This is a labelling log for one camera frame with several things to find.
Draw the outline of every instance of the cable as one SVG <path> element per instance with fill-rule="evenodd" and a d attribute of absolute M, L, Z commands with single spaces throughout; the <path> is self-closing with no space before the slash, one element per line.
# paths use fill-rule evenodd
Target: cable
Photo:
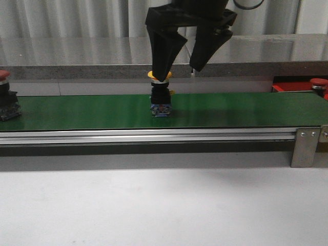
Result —
<path fill-rule="evenodd" d="M 261 0 L 261 2 L 257 5 L 251 6 L 251 7 L 247 7 L 247 6 L 243 6 L 241 4 L 239 4 L 237 2 L 237 0 L 234 0 L 234 4 L 236 5 L 237 8 L 239 9 L 243 9 L 243 10 L 252 10 L 252 9 L 256 9 L 258 7 L 260 7 L 263 4 L 264 0 Z"/>

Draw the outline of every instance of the metal bracket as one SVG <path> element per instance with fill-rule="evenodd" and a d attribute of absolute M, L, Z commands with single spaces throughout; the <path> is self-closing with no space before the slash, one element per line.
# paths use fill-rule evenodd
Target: metal bracket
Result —
<path fill-rule="evenodd" d="M 313 165 L 314 155 L 320 136 L 320 128 L 300 128 L 296 132 L 292 168 L 309 168 Z"/>
<path fill-rule="evenodd" d="M 319 142 L 328 142 L 328 125 L 321 127 Z"/>

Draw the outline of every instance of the metal frame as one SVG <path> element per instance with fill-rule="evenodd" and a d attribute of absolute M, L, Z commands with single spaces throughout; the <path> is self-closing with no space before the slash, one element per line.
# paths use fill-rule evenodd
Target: metal frame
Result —
<path fill-rule="evenodd" d="M 295 139 L 296 128 L 1 132 L 1 145 Z"/>
<path fill-rule="evenodd" d="M 188 143 L 210 141 L 290 141 L 295 148 L 291 167 L 311 167 L 320 139 L 326 140 L 328 126 L 315 128 L 171 128 L 121 130 L 70 130 L 0 132 L 0 148 L 73 144 Z"/>

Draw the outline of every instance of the aluminum rail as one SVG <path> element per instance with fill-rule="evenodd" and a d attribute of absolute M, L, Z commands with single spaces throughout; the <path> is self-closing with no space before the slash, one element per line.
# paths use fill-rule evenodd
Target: aluminum rail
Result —
<path fill-rule="evenodd" d="M 2 145 L 295 140 L 297 128 L 135 129 L 0 132 Z"/>

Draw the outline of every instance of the conveyor belt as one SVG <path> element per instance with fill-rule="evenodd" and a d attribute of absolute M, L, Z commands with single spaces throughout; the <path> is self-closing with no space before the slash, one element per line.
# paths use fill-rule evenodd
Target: conveyor belt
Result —
<path fill-rule="evenodd" d="M 148 95 L 20 97 L 22 116 L 0 131 L 319 127 L 328 103 L 312 93 L 178 94 L 172 117 L 151 116 Z"/>
<path fill-rule="evenodd" d="M 20 97 L 23 114 L 0 123 L 0 146 L 296 141 L 292 163 L 306 167 L 327 134 L 328 103 L 314 93 L 180 94 L 172 103 L 171 117 L 156 118 L 148 95 Z"/>

